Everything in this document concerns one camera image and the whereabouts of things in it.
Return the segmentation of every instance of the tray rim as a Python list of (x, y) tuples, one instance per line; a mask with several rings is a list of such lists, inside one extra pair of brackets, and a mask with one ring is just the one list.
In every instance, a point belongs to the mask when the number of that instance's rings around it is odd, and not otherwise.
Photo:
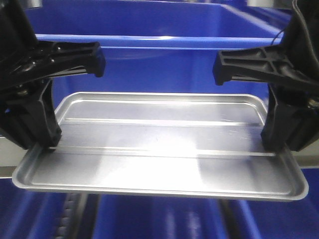
[[(70, 105), (74, 104), (76, 101), (81, 101), (81, 100), (90, 100), (88, 99), (89, 97), (95, 98), (99, 97), (101, 95), (108, 95), (110, 97), (122, 97), (122, 96), (132, 96), (132, 97), (157, 97), (157, 98), (162, 98), (162, 97), (169, 97), (169, 98), (181, 98), (184, 100), (179, 100), (179, 101), (187, 101), (187, 98), (189, 97), (198, 97), (198, 98), (213, 98), (213, 97), (218, 97), (218, 98), (229, 98), (229, 97), (241, 97), (243, 99), (252, 99), (254, 104), (248, 103), (252, 105), (254, 108), (260, 107), (259, 109), (262, 110), (262, 112), (257, 111), (259, 114), (259, 117), (264, 123), (264, 120), (266, 118), (267, 110), (264, 102), (257, 96), (250, 95), (250, 94), (199, 94), (199, 93), (130, 93), (130, 92), (75, 92), (71, 95), (68, 95), (65, 97), (60, 105), (56, 109), (56, 117), (58, 121), (60, 122), (63, 120), (64, 117), (64, 110), (65, 108), (70, 107)], [(178, 193), (179, 191), (174, 190), (174, 191), (165, 191), (165, 190), (137, 190), (137, 189), (121, 189), (121, 192), (118, 192), (117, 188), (108, 188), (108, 191), (106, 192), (106, 188), (92, 188), (92, 187), (87, 187), (87, 190), (81, 190), (78, 186), (50, 186), (48, 189), (46, 186), (42, 185), (29, 185), (23, 182), (21, 171), (25, 169), (28, 166), (28, 162), (30, 161), (30, 158), (37, 157), (40, 153), (42, 152), (42, 148), (36, 144), (33, 148), (28, 150), (28, 152), (25, 154), (23, 157), (22, 161), (18, 165), (18, 167), (14, 170), (12, 174), (12, 181), (13, 183), (23, 189), (28, 189), (31, 191), (41, 191), (41, 192), (65, 192), (66, 190), (68, 192), (75, 192), (75, 193), (96, 193), (96, 194), (130, 194), (130, 195), (150, 195), (150, 192), (154, 196), (175, 196), (175, 197), (200, 197), (200, 198), (222, 198), (222, 199), (245, 199), (245, 200), (254, 200), (254, 201), (294, 201), (294, 200), (300, 200), (303, 199), (309, 191), (309, 185), (308, 182), (303, 175), (296, 159), (294, 156), (291, 154), (291, 152), (288, 150), (287, 147), (285, 147), (281, 153), (284, 153), (286, 156), (290, 158), (290, 163), (295, 171), (294, 173), (297, 173), (296, 176), (299, 177), (300, 182), (303, 184), (303, 190), (301, 193), (294, 195), (294, 196), (280, 196), (279, 194), (276, 195), (276, 197), (273, 197), (272, 195), (264, 194), (262, 197), (256, 197), (257, 194), (246, 194), (244, 197), (240, 197), (239, 195), (243, 193), (211, 193), (212, 195), (209, 195), (209, 193), (201, 193), (201, 192), (189, 192), (185, 193), (184, 191), (180, 191), (181, 193)]]

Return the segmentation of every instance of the blue container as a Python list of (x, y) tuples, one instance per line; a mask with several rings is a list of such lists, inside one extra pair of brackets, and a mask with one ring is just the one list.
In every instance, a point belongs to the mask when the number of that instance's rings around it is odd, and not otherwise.
[(0, 238), (46, 239), (54, 236), (66, 195), (35, 193), (0, 180)]
[(216, 200), (103, 195), (93, 239), (226, 239)]
[(218, 50), (269, 45), (279, 31), (231, 6), (113, 0), (44, 0), (43, 5), (27, 12), (39, 39), (99, 41), (108, 62), (103, 78), (56, 79), (55, 105), (78, 91), (268, 96), (261, 83), (214, 84)]
[(310, 191), (290, 203), (230, 201), (245, 239), (318, 239), (319, 170), (304, 170)]
[(243, 11), (244, 13), (251, 14), (268, 24), (283, 29), (287, 26), (290, 21), (292, 11), (288, 9), (278, 9), (272, 7), (255, 7), (247, 6), (247, 0), (164, 0), (164, 1), (178, 1), (178, 2), (188, 2), (190, 4), (194, 2), (201, 3), (218, 3), (227, 4), (234, 6), (235, 8)]
[(27, 10), (38, 34), (273, 37), (277, 29), (220, 4), (118, 0), (43, 0)]

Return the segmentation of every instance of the black cable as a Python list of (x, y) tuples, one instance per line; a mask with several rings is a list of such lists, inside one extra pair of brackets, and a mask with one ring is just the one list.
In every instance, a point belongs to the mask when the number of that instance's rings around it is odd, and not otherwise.
[(218, 200), (223, 219), (228, 232), (229, 239), (243, 239), (238, 220), (234, 214), (234, 211), (229, 206), (229, 200)]
[(318, 58), (316, 56), (316, 53), (315, 53), (315, 50), (314, 50), (314, 46), (313, 46), (313, 43), (311, 41), (311, 37), (310, 37), (310, 33), (309, 33), (309, 30), (308, 30), (308, 26), (307, 26), (306, 20), (305, 20), (303, 14), (301, 13), (297, 2), (298, 2), (298, 0), (293, 0), (293, 10), (294, 10), (295, 14), (297, 15), (297, 19), (299, 20), (299, 23), (301, 25), (302, 30), (304, 31), (305, 38), (306, 38), (306, 45), (308, 47), (310, 56), (313, 59), (315, 65), (316, 65), (317, 71), (319, 71), (319, 60), (318, 60)]
[(276, 36), (274, 37), (274, 39), (272, 40), (271, 45), (274, 44), (275, 40), (276, 40), (276, 39), (279, 37), (279, 35), (280, 35), (281, 33), (283, 33), (284, 31), (285, 31), (285, 28), (282, 29), (280, 32), (277, 33), (277, 35), (276, 35)]

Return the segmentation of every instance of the metal tray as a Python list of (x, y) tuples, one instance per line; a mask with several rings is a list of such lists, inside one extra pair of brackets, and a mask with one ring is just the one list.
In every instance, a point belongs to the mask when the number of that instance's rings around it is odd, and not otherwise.
[(55, 149), (28, 151), (12, 180), (36, 191), (298, 200), (290, 152), (266, 152), (251, 95), (76, 93), (56, 111)]

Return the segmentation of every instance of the aluminum baking sheet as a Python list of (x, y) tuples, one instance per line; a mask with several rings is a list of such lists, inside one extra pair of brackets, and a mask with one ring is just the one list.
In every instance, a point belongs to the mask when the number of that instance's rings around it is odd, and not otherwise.
[(289, 201), (308, 184), (290, 152), (266, 152), (251, 95), (76, 93), (56, 148), (28, 151), (12, 180), (53, 192)]

